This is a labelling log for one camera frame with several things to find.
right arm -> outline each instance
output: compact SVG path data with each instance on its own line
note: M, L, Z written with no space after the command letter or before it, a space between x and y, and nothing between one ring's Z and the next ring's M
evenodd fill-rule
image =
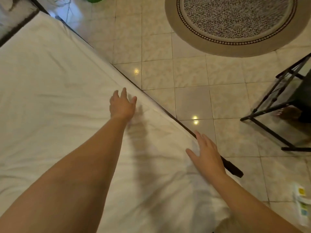
M190 149L186 149L186 153L247 230L258 233L301 233L228 176L216 145L204 134L197 131L195 134L200 156L196 156Z

hand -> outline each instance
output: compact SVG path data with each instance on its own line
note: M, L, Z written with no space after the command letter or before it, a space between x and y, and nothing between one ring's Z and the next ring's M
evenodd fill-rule
M214 177L226 174L217 147L205 134L194 132L200 147L200 156L196 156L190 149L186 149L187 155L192 160L195 167L207 181L211 182Z
M126 88L123 88L119 97L118 90L114 91L110 98L110 114L111 118L125 119L127 122L132 119L135 113L137 97L134 96L129 102L127 99Z

bed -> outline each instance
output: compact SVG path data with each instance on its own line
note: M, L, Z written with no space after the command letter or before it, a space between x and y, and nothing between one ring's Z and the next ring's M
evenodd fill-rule
M62 22L38 12L15 32L0 47L0 216L105 124L109 98L126 87L137 111L98 232L206 233L230 218L185 153L199 150L193 133Z

oval rug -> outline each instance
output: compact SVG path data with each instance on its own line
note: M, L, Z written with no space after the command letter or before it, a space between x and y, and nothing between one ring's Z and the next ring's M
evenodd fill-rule
M311 0L165 0L175 33L196 49L249 57L276 50L308 24Z

tile floor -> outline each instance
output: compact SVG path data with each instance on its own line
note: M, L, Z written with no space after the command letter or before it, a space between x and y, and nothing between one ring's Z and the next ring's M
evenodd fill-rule
M206 54L180 39L166 19L164 0L42 4L189 129L206 133L221 155L244 172L244 188L298 224L291 183L302 184L311 196L311 153L285 153L278 141L239 118L262 98L276 74L311 52L311 22L281 49L228 58ZM309 68L311 61L302 74ZM306 131L270 115L260 119L297 144L311 144Z

